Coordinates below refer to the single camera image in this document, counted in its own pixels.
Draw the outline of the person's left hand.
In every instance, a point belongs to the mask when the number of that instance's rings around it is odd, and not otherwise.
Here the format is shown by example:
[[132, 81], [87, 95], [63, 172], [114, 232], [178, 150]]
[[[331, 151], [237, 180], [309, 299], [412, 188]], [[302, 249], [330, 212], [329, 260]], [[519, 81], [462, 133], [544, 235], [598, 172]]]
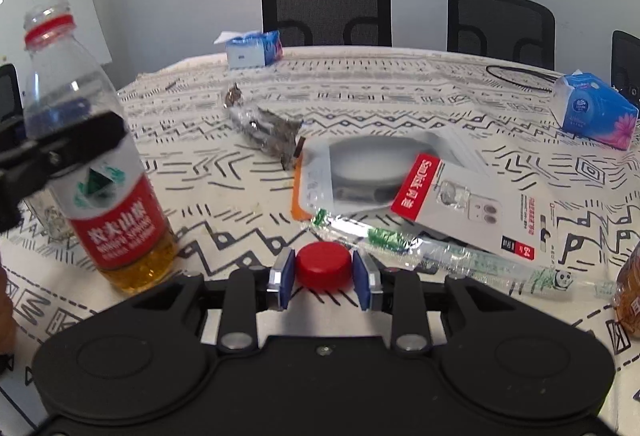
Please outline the person's left hand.
[[15, 346], [16, 322], [13, 318], [13, 303], [6, 292], [8, 277], [0, 267], [0, 354], [12, 354]]

